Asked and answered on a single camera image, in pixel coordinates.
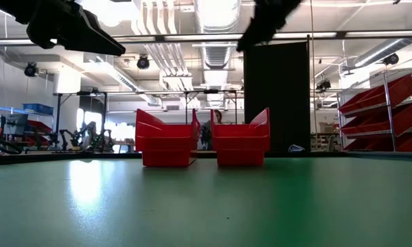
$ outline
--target ceiling duct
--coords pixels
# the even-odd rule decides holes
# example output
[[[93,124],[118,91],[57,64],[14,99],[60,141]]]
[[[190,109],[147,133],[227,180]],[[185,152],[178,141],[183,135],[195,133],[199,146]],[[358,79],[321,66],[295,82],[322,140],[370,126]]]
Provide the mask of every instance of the ceiling duct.
[[[196,23],[202,34],[234,33],[240,18],[241,0],[194,0]],[[210,69],[226,69],[234,47],[229,42],[214,43],[219,46],[201,48],[203,64]],[[205,71],[206,85],[223,87],[226,84],[228,71]],[[208,95],[210,106],[220,107],[222,102],[217,95]]]
[[[240,0],[195,0],[199,32],[202,34],[235,32],[240,17],[240,4]],[[211,69],[223,69],[229,62],[231,52],[231,47],[202,48],[205,64]]]
[[[412,44],[412,38],[389,39],[355,59],[355,67],[365,67]]]

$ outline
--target metal frame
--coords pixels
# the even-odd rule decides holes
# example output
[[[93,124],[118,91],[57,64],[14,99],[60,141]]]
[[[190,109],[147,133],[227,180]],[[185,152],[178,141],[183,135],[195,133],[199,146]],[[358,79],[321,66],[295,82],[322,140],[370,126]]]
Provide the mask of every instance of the metal frame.
[[[381,72],[378,72],[378,73],[376,73],[376,74],[374,74],[374,75],[371,75],[368,79],[366,79],[366,80],[363,80],[363,81],[361,81],[361,82],[356,82],[356,83],[354,83],[353,85],[351,85],[351,87],[349,87],[348,89],[345,89],[345,90],[343,90],[342,92],[340,92],[340,93],[338,93],[337,95],[338,95],[338,105],[337,105],[337,107],[338,107],[338,112],[339,112],[339,127],[340,128],[342,128],[342,116],[344,116],[344,117],[348,117],[348,116],[350,116],[350,117],[352,117],[352,115],[354,114],[354,113],[360,113],[360,112],[363,112],[363,111],[366,111],[366,110],[371,110],[371,109],[375,109],[375,108],[380,108],[380,107],[387,107],[387,113],[388,113],[388,118],[389,118],[389,125],[391,126],[391,129],[390,130],[382,130],[382,131],[378,131],[378,132],[370,132],[370,133],[359,133],[359,134],[351,134],[351,135],[347,135],[346,137],[347,138],[350,138],[350,137],[359,137],[359,136],[366,136],[366,135],[371,135],[371,134],[391,134],[391,139],[392,139],[392,146],[393,146],[393,151],[394,152],[397,152],[397,143],[396,143],[396,134],[395,134],[395,130],[394,130],[394,125],[393,125],[393,116],[392,116],[392,105],[391,105],[391,99],[390,99],[390,95],[389,95],[389,87],[388,87],[388,77],[394,77],[394,78],[392,78],[393,80],[394,79],[396,79],[396,78],[400,78],[400,77],[402,77],[402,76],[404,76],[404,75],[408,75],[408,74],[411,74],[412,75],[412,68],[408,68],[408,69],[394,69],[394,70],[387,70],[387,69],[385,69],[385,70],[383,70],[383,71],[381,71]],[[382,76],[382,79],[380,79],[380,80],[382,80],[383,81],[383,85],[384,85],[384,88],[385,88],[385,99],[386,99],[386,102],[385,103],[381,103],[381,104],[377,104],[377,105],[374,105],[374,106],[369,106],[369,107],[366,107],[366,108],[362,108],[362,109],[359,109],[359,110],[353,110],[353,111],[351,111],[351,112],[348,112],[348,113],[344,113],[344,114],[341,114],[340,113],[340,111],[339,111],[339,108],[340,108],[340,100],[339,100],[339,97],[340,97],[340,95],[341,94],[346,94],[346,93],[350,93],[350,92],[352,92],[352,91],[355,91],[355,90],[357,90],[357,91],[362,91],[362,89],[355,89],[354,87],[357,87],[357,86],[360,86],[361,84],[363,84],[364,82],[368,82],[368,81],[371,81],[372,79],[375,79],[376,81],[374,81],[374,83],[375,82],[378,82],[378,81],[380,81],[380,80],[378,80],[378,77],[379,76]],[[340,135],[341,135],[341,145],[342,145],[342,149],[343,149],[343,138],[342,138],[342,132],[340,131]]]
[[[273,37],[275,41],[305,41],[312,34],[314,40],[354,40],[354,39],[388,39],[412,38],[412,30],[345,30],[318,32],[280,32]],[[166,34],[141,36],[114,36],[123,45],[149,43],[204,43],[236,42],[242,34]],[[0,47],[36,46],[27,38],[0,38]]]
[[[87,97],[97,97],[97,96],[104,96],[104,112],[102,113],[102,123],[101,123],[101,135],[102,135],[102,144],[101,144],[101,149],[100,151],[104,151],[104,145],[105,145],[105,139],[104,139],[104,133],[105,133],[105,121],[106,121],[106,115],[107,115],[107,98],[108,98],[108,93],[107,92],[97,92],[97,93],[89,93],[87,95],[81,94],[81,93],[54,93],[54,96],[58,97],[57,105],[56,105],[56,130],[55,133],[58,136],[60,133],[60,112],[61,112],[61,106],[71,97],[71,96],[87,96]],[[62,96],[67,96],[64,101],[61,101]]]
[[[188,95],[191,93],[195,93],[195,95],[188,101]],[[210,90],[204,90],[204,91],[184,91],[185,94],[185,120],[187,124],[187,104],[191,102],[199,93],[203,94],[217,94],[217,93],[224,93],[226,96],[229,96],[228,93],[234,93],[235,94],[235,99],[231,99],[232,101],[235,102],[235,124],[238,124],[238,106],[236,104],[237,99],[238,99],[238,93],[244,93],[244,91],[237,91],[237,90],[217,90],[217,91],[210,91]]]

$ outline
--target security camera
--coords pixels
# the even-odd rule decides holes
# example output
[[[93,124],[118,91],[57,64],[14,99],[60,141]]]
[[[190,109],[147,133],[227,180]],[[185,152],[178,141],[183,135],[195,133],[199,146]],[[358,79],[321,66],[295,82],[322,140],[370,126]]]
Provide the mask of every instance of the security camera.
[[[390,55],[390,56],[388,56],[388,57],[386,57],[385,59],[383,59],[383,63],[385,64],[385,65],[394,65],[394,64],[397,64],[397,62],[400,60],[400,58],[398,57],[398,55],[397,54],[392,54],[392,55]]]
[[[25,75],[30,78],[35,78],[38,76],[38,67],[36,62],[29,62],[25,68]]]
[[[137,67],[139,69],[147,69],[150,67],[150,61],[148,60],[148,55],[140,55],[140,58],[137,61]]]

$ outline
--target person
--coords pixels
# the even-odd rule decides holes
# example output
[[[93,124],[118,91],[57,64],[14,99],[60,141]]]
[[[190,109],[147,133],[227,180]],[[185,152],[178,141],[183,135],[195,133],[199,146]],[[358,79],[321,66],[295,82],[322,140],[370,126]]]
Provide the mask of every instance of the person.
[[[216,124],[222,124],[222,114],[219,110],[214,110],[215,118],[211,119],[214,120]],[[205,146],[206,150],[212,150],[212,132],[211,132],[211,120],[207,121],[201,126],[200,129],[200,141],[201,144]]]

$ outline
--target red plastic bin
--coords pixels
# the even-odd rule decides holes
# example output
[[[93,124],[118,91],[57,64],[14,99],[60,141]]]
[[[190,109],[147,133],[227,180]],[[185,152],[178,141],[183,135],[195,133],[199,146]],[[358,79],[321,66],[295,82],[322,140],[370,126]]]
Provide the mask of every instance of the red plastic bin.
[[[366,150],[367,146],[372,142],[371,139],[357,139],[344,147],[343,150]]]
[[[360,125],[366,121],[366,118],[363,117],[356,117],[355,119],[351,120],[349,123],[345,124],[342,127],[343,134],[356,134],[362,132]]]
[[[400,136],[409,128],[412,128],[412,103],[399,106],[392,110],[393,128],[396,136]],[[390,130],[389,116],[381,113],[368,119],[360,125],[363,132]]]
[[[250,124],[215,124],[211,110],[212,144],[219,166],[262,166],[270,149],[270,112],[266,108]]]
[[[190,125],[167,125],[160,119],[137,110],[136,150],[142,151],[147,167],[187,167],[191,150],[197,149],[200,123],[195,110]]]
[[[412,75],[406,75],[388,83],[391,106],[396,107],[403,100],[412,96]],[[386,103],[385,87],[379,86],[370,94],[359,100],[360,108]]]
[[[348,100],[348,102],[344,103],[344,105],[342,105],[339,108],[339,111],[341,113],[348,113],[348,112],[353,111],[353,110],[358,110],[360,108],[360,106],[357,104],[357,102],[362,100],[366,95],[371,93],[371,91],[373,91],[373,90],[374,89],[369,89],[368,91],[357,94],[352,99]]]
[[[391,137],[385,137],[376,139],[370,143],[366,148],[372,151],[392,152],[392,139]],[[412,152],[412,132],[405,133],[396,138],[397,152]]]

